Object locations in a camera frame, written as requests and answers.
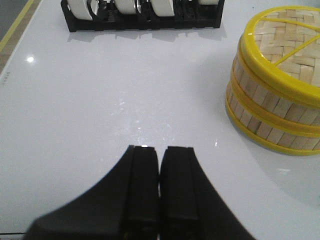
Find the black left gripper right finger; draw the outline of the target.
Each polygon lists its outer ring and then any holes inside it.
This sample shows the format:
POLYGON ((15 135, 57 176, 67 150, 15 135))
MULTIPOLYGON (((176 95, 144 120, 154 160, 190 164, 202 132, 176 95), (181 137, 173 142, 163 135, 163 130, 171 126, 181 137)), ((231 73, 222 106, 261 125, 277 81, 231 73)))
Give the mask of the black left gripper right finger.
POLYGON ((194 149, 169 146, 160 170, 162 240, 252 240, 201 168, 194 149))

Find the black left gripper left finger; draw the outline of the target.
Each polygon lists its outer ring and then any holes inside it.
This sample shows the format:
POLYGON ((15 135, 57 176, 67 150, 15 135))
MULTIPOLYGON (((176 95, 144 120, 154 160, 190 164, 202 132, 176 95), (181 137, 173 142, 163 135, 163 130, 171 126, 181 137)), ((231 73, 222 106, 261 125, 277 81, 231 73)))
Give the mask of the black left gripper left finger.
POLYGON ((130 145, 87 192, 36 219, 25 240, 156 240, 159 170, 153 147, 130 145))

